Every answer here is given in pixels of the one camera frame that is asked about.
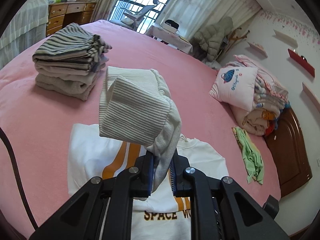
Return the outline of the white university sweatshirt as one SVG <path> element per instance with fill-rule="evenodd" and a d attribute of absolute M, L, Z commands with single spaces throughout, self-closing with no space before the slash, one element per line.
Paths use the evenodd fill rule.
<path fill-rule="evenodd" d="M 155 158 L 152 193 L 135 199 L 132 239 L 190 239 L 190 199 L 171 190 L 169 163 L 175 152 L 207 176 L 228 175 L 224 157 L 207 142 L 181 133 L 182 121 L 163 77 L 153 69 L 109 66 L 99 102 L 99 122 L 74 124 L 68 160 L 68 193 L 93 177 L 109 179 L 132 167 L 138 157 Z"/>

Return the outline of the grey folded clothes pile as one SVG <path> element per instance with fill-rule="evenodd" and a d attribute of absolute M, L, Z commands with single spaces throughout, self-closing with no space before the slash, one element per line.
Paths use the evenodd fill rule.
<path fill-rule="evenodd" d="M 35 83 L 43 89 L 86 101 L 107 61 L 106 57 L 100 60 L 94 72 L 41 66 L 36 63 L 35 69 L 38 75 L 35 78 Z"/>

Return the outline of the green crumpled shirt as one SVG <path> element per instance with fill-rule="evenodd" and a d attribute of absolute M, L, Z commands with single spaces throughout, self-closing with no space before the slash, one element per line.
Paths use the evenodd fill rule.
<path fill-rule="evenodd" d="M 264 182 L 264 162 L 260 151 L 252 142 L 247 131 L 242 129 L 245 137 L 245 146 L 241 152 L 242 159 L 247 171 L 247 182 L 256 181 L 260 185 Z"/>

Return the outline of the yellow garment under green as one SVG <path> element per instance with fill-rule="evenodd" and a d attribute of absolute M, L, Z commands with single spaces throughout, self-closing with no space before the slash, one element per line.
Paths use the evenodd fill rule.
<path fill-rule="evenodd" d="M 240 151 L 243 151 L 245 146 L 245 137 L 242 129 L 240 127 L 233 127 L 232 132 L 234 134 L 234 137 L 236 139 L 236 142 L 240 148 Z"/>

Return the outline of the dark wooden headboard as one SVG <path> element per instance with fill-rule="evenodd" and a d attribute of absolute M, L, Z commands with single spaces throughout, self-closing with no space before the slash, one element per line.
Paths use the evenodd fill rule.
<path fill-rule="evenodd" d="M 302 129 L 292 108 L 283 110 L 278 128 L 264 139 L 277 168 L 283 198 L 312 178 Z"/>

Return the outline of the pink bed sheet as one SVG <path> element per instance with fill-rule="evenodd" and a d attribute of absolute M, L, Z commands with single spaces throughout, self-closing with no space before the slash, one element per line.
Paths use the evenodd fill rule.
<path fill-rule="evenodd" d="M 232 133 L 236 125 L 227 104 L 209 91 L 216 71 L 202 62 L 152 38 L 98 20 L 83 25 L 112 46 L 108 64 L 155 69 L 164 77 L 182 119 L 182 133 L 209 143 L 227 164 L 228 172 L 259 204 L 268 196 L 280 198 L 272 154 L 262 137 L 251 139 L 264 161 L 263 184 L 247 182 L 247 172 Z M 1 70 L 1 128 L 14 149 L 23 188 L 37 224 L 48 219 L 69 197 L 67 154 L 74 123 L 96 124 L 103 77 L 87 101 L 37 87 L 32 56 L 35 44 Z"/>

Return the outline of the folded cartoon quilt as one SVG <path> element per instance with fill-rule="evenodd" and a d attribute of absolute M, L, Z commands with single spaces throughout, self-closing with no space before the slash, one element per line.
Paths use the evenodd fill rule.
<path fill-rule="evenodd" d="M 241 93 L 249 99 L 251 110 L 230 105 L 238 125 L 248 133 L 264 136 L 277 128 L 277 121 L 285 108 L 290 107 L 289 92 L 280 81 L 261 63 L 246 55 L 235 55 L 235 61 L 228 66 L 254 68 L 257 73 L 253 82 L 252 93 Z"/>

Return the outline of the pink embroidered pillow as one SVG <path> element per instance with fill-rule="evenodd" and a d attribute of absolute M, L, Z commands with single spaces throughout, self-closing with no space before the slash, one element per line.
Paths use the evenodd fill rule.
<path fill-rule="evenodd" d="M 209 94 L 219 102 L 250 112 L 258 70 L 251 67 L 221 68 Z"/>

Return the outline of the green puffer jacket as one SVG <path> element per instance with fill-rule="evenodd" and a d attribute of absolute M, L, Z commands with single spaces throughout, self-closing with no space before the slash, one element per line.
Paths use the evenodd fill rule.
<path fill-rule="evenodd" d="M 206 59 L 209 62 L 215 60 L 221 43 L 233 29 L 231 17 L 225 17 L 219 22 L 200 28 L 193 36 L 193 41 L 207 53 Z"/>

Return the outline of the wooden coat rack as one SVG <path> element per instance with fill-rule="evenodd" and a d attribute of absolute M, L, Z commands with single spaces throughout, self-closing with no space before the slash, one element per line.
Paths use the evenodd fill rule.
<path fill-rule="evenodd" d="M 220 46 L 219 56 L 221 56 L 223 53 L 227 53 L 227 51 L 231 49 L 236 42 L 244 40 L 248 37 L 250 30 L 246 31 L 243 35 L 239 36 L 238 32 L 241 30 L 242 27 L 238 27 L 234 29 L 229 35 L 225 36 Z"/>

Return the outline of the striped folded top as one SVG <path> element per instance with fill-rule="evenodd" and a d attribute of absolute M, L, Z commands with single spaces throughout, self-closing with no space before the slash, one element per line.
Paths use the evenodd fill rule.
<path fill-rule="evenodd" d="M 112 49 L 100 35 L 71 23 L 51 35 L 33 54 L 41 67 L 57 67 L 94 72 L 101 57 Z"/>

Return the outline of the small table with cloth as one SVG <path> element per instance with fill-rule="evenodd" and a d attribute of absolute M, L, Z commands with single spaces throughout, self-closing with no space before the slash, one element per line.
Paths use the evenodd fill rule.
<path fill-rule="evenodd" d="M 153 23 L 144 34 L 148 37 L 166 42 L 186 54 L 193 51 L 191 43 L 183 39 L 178 33 L 176 33 L 176 31 L 169 31 L 159 24 Z"/>

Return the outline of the white box on table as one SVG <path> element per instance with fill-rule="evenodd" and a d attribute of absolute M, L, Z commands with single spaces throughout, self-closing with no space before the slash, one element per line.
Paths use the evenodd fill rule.
<path fill-rule="evenodd" d="M 170 19 L 161 23 L 161 27 L 171 33 L 177 33 L 179 26 L 177 22 Z"/>

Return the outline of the white lace covered furniture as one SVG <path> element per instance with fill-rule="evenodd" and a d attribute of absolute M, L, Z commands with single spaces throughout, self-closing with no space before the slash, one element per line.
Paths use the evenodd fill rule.
<path fill-rule="evenodd" d="M 48 0 L 27 0 L 1 36 L 1 68 L 46 35 Z"/>

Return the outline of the grey office chair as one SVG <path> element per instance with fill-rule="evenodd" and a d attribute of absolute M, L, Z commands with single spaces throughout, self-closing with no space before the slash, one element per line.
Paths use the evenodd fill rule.
<path fill-rule="evenodd" d="M 139 25 L 141 24 L 144 16 L 153 8 L 159 5 L 159 0 L 152 0 L 153 5 L 146 5 L 144 6 L 139 12 L 133 14 L 129 9 L 124 8 L 123 14 L 126 16 L 125 19 L 120 21 L 120 25 L 127 29 L 131 29 L 133 31 L 137 31 Z"/>

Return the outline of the wooden desk with drawers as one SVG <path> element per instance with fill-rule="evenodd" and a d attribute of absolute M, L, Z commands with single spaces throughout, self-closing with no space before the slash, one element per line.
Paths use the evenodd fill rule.
<path fill-rule="evenodd" d="M 46 37 L 71 23 L 77 23 L 79 25 L 90 23 L 96 4 L 96 2 L 75 1 L 49 5 Z"/>

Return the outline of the white window curtain right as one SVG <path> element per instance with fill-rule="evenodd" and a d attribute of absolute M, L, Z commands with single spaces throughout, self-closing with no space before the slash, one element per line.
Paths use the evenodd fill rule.
<path fill-rule="evenodd" d="M 237 28 L 261 10 L 256 0 L 170 0 L 157 17 L 156 23 L 173 20 L 178 32 L 191 39 L 202 27 L 230 17 Z"/>

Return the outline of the pink wall shelf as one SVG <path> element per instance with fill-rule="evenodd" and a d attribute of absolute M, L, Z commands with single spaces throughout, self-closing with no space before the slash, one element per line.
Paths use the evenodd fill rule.
<path fill-rule="evenodd" d="M 265 51 L 265 49 L 264 49 L 263 46 L 255 43 L 255 42 L 247 42 L 247 43 L 248 43 L 248 45 L 249 45 L 251 48 L 255 49 L 256 51 L 258 51 L 259 53 L 261 53 L 262 55 L 264 55 L 264 57 L 268 57 L 268 54 L 267 54 L 267 52 Z"/>

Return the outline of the red wall shelf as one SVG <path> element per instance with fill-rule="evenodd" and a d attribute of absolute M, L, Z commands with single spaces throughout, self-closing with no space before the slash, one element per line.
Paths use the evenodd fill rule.
<path fill-rule="evenodd" d="M 313 68 L 313 66 L 310 63 L 308 63 L 305 57 L 298 55 L 295 51 L 289 48 L 287 49 L 287 51 L 291 59 L 300 64 L 313 78 L 316 77 L 315 68 Z"/>

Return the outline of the white wall shelf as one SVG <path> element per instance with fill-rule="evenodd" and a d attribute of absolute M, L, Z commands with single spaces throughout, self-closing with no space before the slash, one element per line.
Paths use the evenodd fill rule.
<path fill-rule="evenodd" d="M 280 31 L 277 31 L 276 29 L 273 30 L 275 33 L 275 36 L 279 39 L 281 39 L 282 41 L 284 41 L 285 43 L 289 44 L 291 47 L 293 48 L 297 48 L 298 47 L 298 42 L 296 41 L 296 39 L 292 38 L 289 35 L 286 35 Z"/>

